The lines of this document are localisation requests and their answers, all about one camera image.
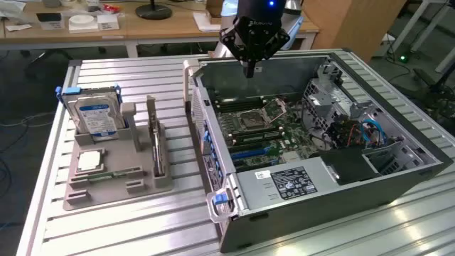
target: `white cable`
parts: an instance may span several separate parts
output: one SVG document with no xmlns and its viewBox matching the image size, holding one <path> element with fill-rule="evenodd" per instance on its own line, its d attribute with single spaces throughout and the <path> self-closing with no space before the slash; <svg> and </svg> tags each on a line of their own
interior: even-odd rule
<svg viewBox="0 0 455 256">
<path fill-rule="evenodd" d="M 26 126 L 26 122 L 38 118 L 38 117 L 42 117 L 42 116 L 48 116 L 48 115 L 54 115 L 56 112 L 46 112 L 46 113 L 39 113 L 36 115 L 32 115 L 32 116 L 27 116 L 19 123 L 15 123 L 15 124 L 2 124 L 0 123 L 0 126 L 3 127 L 14 127 L 14 126 L 18 126 L 18 125 L 23 125 Z M 52 122 L 48 122 L 48 123 L 44 123 L 44 124 L 36 124 L 36 125 L 30 125 L 28 127 L 42 127 L 42 126 L 46 126 L 46 125 L 50 125 L 52 124 Z"/>
</svg>

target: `warning label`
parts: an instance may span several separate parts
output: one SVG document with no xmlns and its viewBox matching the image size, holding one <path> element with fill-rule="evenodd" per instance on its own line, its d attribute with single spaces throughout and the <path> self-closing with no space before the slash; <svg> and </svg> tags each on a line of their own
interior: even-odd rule
<svg viewBox="0 0 455 256">
<path fill-rule="evenodd" d="M 279 194 L 284 200 L 318 192 L 303 167 L 271 173 Z"/>
</svg>

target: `black lamp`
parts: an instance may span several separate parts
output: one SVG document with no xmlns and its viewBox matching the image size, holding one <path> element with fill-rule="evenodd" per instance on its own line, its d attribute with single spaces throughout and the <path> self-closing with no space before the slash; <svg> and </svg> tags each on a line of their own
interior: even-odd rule
<svg viewBox="0 0 455 256">
<path fill-rule="evenodd" d="M 164 5 L 155 4 L 155 0 L 150 0 L 150 4 L 136 8 L 136 14 L 147 20 L 163 20 L 172 16 L 172 10 Z"/>
</svg>

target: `gray floor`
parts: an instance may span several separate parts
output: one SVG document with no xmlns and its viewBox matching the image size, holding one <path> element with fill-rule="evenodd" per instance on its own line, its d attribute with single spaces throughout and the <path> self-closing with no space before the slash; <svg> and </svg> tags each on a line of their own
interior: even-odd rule
<svg viewBox="0 0 455 256">
<path fill-rule="evenodd" d="M 408 16 L 398 19 L 391 33 L 398 35 L 402 31 Z M 419 23 L 407 37 L 407 43 L 414 39 L 424 23 Z M 434 69 L 455 45 L 455 39 L 435 30 L 431 37 L 424 42 L 420 52 L 412 56 L 408 68 L 422 68 L 438 79 L 441 74 Z M 204 50 L 214 50 L 214 44 L 203 44 Z M 398 50 L 398 54 L 406 52 L 408 46 L 404 44 Z M 24 77 L 23 68 L 42 51 L 32 51 L 32 56 L 24 58 L 19 52 L 11 51 L 8 57 L 0 60 L 0 122 L 12 123 L 24 116 L 55 110 L 58 105 L 54 96 L 56 86 L 62 85 L 67 71 L 68 61 L 62 56 L 52 56 L 35 69 L 36 79 Z M 123 47 L 107 47 L 107 53 L 99 54 L 98 49 L 71 49 L 68 53 L 75 59 L 108 59 L 126 58 L 127 52 Z M 175 44 L 168 46 L 163 52 L 160 45 L 142 47 L 142 57 L 156 55 L 179 55 L 199 53 L 195 44 Z M 383 59 L 372 59 L 370 65 L 375 68 L 384 78 L 391 78 L 406 72 L 406 69 L 390 64 Z M 411 74 L 394 80 L 395 84 L 415 89 L 416 81 Z M 455 75 L 451 76 L 447 85 L 455 84 Z M 38 119 L 31 124 L 46 123 L 52 120 L 52 116 Z M 28 203 L 34 193 L 42 157 L 44 154 L 46 143 L 51 126 L 30 128 L 24 138 L 0 157 L 7 161 L 14 174 L 14 185 L 6 197 L 0 198 L 0 227 L 3 223 L 11 222 L 12 225 L 0 230 L 0 255 L 15 255 L 22 233 L 22 223 L 26 221 Z M 0 126 L 0 150 L 23 133 L 24 127 Z"/>
</svg>

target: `metal slatted table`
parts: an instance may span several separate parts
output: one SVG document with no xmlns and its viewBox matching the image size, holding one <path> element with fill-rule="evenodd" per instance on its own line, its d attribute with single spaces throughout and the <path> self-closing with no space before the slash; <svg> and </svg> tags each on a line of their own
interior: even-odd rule
<svg viewBox="0 0 455 256">
<path fill-rule="evenodd" d="M 351 53 L 334 50 L 423 134 L 455 158 L 455 138 Z M 175 189 L 64 211 L 75 126 L 62 104 L 51 130 L 18 255 L 220 255 L 183 109 L 183 61 L 204 55 L 88 60 L 68 68 L 64 86 L 116 83 L 147 122 L 146 95 L 158 98 Z M 348 77 L 352 96 L 366 94 Z M 390 205 L 290 234 L 228 255 L 445 255 L 455 252 L 455 166 Z"/>
</svg>

